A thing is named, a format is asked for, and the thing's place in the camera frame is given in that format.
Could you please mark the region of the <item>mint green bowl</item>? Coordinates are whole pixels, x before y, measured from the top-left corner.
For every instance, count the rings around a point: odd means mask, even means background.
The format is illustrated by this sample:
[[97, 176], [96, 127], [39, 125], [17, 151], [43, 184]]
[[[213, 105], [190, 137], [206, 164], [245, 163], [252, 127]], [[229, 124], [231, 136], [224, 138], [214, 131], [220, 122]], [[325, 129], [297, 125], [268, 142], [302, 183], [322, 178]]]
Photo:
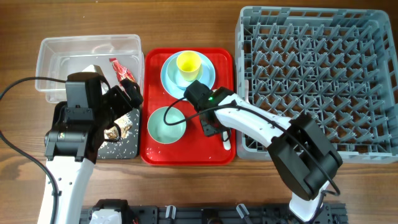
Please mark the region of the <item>mint green bowl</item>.
[[161, 144], [172, 144], [177, 142], [185, 133], [186, 122], [176, 125], [167, 125], [164, 122], [164, 114], [167, 106], [155, 110], [147, 122], [147, 130], [153, 140]]

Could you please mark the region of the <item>red snack wrapper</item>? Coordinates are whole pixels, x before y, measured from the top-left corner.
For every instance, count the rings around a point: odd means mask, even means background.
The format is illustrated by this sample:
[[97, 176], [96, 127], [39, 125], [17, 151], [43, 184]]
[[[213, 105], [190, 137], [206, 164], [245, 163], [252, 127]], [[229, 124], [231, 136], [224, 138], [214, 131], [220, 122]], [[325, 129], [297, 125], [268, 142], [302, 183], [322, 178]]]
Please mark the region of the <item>red snack wrapper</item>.
[[116, 78], [118, 79], [119, 83], [121, 83], [121, 81], [125, 79], [132, 82], [136, 81], [132, 73], [126, 67], [121, 65], [116, 58], [110, 58], [109, 62], [111, 63], [114, 71], [116, 72]]

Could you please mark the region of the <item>light blue bowl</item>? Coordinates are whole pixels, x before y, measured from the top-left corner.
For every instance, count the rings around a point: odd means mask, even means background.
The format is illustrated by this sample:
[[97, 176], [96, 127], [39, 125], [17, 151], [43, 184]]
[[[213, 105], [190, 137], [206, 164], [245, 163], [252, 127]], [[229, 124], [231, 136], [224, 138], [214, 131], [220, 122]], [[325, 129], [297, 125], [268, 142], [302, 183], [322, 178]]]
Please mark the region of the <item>light blue bowl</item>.
[[182, 77], [180, 70], [177, 67], [177, 56], [174, 56], [167, 65], [167, 75], [171, 82], [182, 90], [186, 89], [186, 87], [192, 83], [192, 81], [186, 81]]

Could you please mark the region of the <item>white plastic spoon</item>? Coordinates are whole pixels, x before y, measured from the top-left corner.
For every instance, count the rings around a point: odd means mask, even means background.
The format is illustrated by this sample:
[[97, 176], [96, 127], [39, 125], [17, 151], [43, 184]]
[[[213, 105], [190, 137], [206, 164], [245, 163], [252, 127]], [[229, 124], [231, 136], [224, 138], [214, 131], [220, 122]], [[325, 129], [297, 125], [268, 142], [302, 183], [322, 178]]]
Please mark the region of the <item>white plastic spoon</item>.
[[221, 135], [221, 140], [223, 143], [223, 147], [226, 151], [229, 151], [231, 149], [231, 143], [230, 143], [230, 133], [227, 131], [224, 131]]

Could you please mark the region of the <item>yellow plastic cup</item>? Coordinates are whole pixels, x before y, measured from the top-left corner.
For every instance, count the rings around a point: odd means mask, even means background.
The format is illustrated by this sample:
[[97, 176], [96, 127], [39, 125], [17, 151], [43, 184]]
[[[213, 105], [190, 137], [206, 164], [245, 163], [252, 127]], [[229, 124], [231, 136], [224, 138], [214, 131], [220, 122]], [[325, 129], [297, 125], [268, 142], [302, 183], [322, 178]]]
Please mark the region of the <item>yellow plastic cup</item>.
[[177, 56], [177, 67], [184, 80], [193, 81], [201, 68], [200, 55], [191, 50], [182, 51]]

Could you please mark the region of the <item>light blue plate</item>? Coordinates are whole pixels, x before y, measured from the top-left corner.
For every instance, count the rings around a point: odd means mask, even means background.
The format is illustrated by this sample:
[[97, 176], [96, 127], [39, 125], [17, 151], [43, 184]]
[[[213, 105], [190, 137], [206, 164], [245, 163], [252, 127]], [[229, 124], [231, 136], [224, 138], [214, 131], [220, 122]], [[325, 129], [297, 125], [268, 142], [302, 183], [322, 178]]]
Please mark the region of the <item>light blue plate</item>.
[[[171, 82], [167, 75], [167, 65], [172, 60], [174, 56], [178, 56], [182, 51], [179, 51], [173, 55], [171, 55], [163, 64], [161, 72], [160, 72], [160, 79], [164, 90], [171, 95], [172, 97], [179, 99], [183, 97], [185, 89], [179, 89], [175, 84]], [[216, 71], [215, 68], [210, 61], [210, 59], [203, 55], [202, 53], [196, 52], [200, 55], [201, 58], [201, 68], [198, 72], [198, 76], [196, 79], [205, 84], [209, 89], [213, 88], [216, 79]]]

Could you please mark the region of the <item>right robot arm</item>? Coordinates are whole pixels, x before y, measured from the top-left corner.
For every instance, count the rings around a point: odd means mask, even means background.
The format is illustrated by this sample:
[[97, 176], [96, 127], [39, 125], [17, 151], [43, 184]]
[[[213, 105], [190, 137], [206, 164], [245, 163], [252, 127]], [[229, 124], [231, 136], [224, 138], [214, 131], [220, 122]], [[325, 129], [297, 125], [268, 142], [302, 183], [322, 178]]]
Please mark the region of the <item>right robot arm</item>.
[[266, 112], [225, 87], [215, 90], [195, 80], [187, 100], [199, 117], [205, 136], [235, 129], [260, 142], [284, 184], [292, 191], [290, 211], [302, 222], [314, 220], [329, 193], [340, 195], [333, 178], [343, 160], [319, 125], [306, 114], [293, 119]]

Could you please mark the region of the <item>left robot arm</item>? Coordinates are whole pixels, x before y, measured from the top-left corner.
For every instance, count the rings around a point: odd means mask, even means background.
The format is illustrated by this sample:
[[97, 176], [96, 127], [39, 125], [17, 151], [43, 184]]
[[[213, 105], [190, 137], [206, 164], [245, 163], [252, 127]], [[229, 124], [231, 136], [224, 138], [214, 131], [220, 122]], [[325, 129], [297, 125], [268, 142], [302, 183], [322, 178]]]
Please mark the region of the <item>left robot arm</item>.
[[136, 83], [106, 93], [99, 85], [68, 84], [66, 93], [45, 136], [47, 180], [54, 183], [45, 187], [39, 223], [78, 223], [105, 130], [143, 101]]

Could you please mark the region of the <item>rice and food scraps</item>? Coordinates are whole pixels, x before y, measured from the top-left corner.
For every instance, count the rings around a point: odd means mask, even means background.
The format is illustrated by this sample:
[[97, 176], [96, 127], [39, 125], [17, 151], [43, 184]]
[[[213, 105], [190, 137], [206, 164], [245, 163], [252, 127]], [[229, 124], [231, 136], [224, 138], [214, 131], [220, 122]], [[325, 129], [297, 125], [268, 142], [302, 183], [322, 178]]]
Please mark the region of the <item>rice and food scraps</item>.
[[124, 139], [133, 125], [128, 114], [117, 119], [115, 123], [116, 125], [113, 125], [113, 127], [104, 131], [105, 140], [118, 141]]

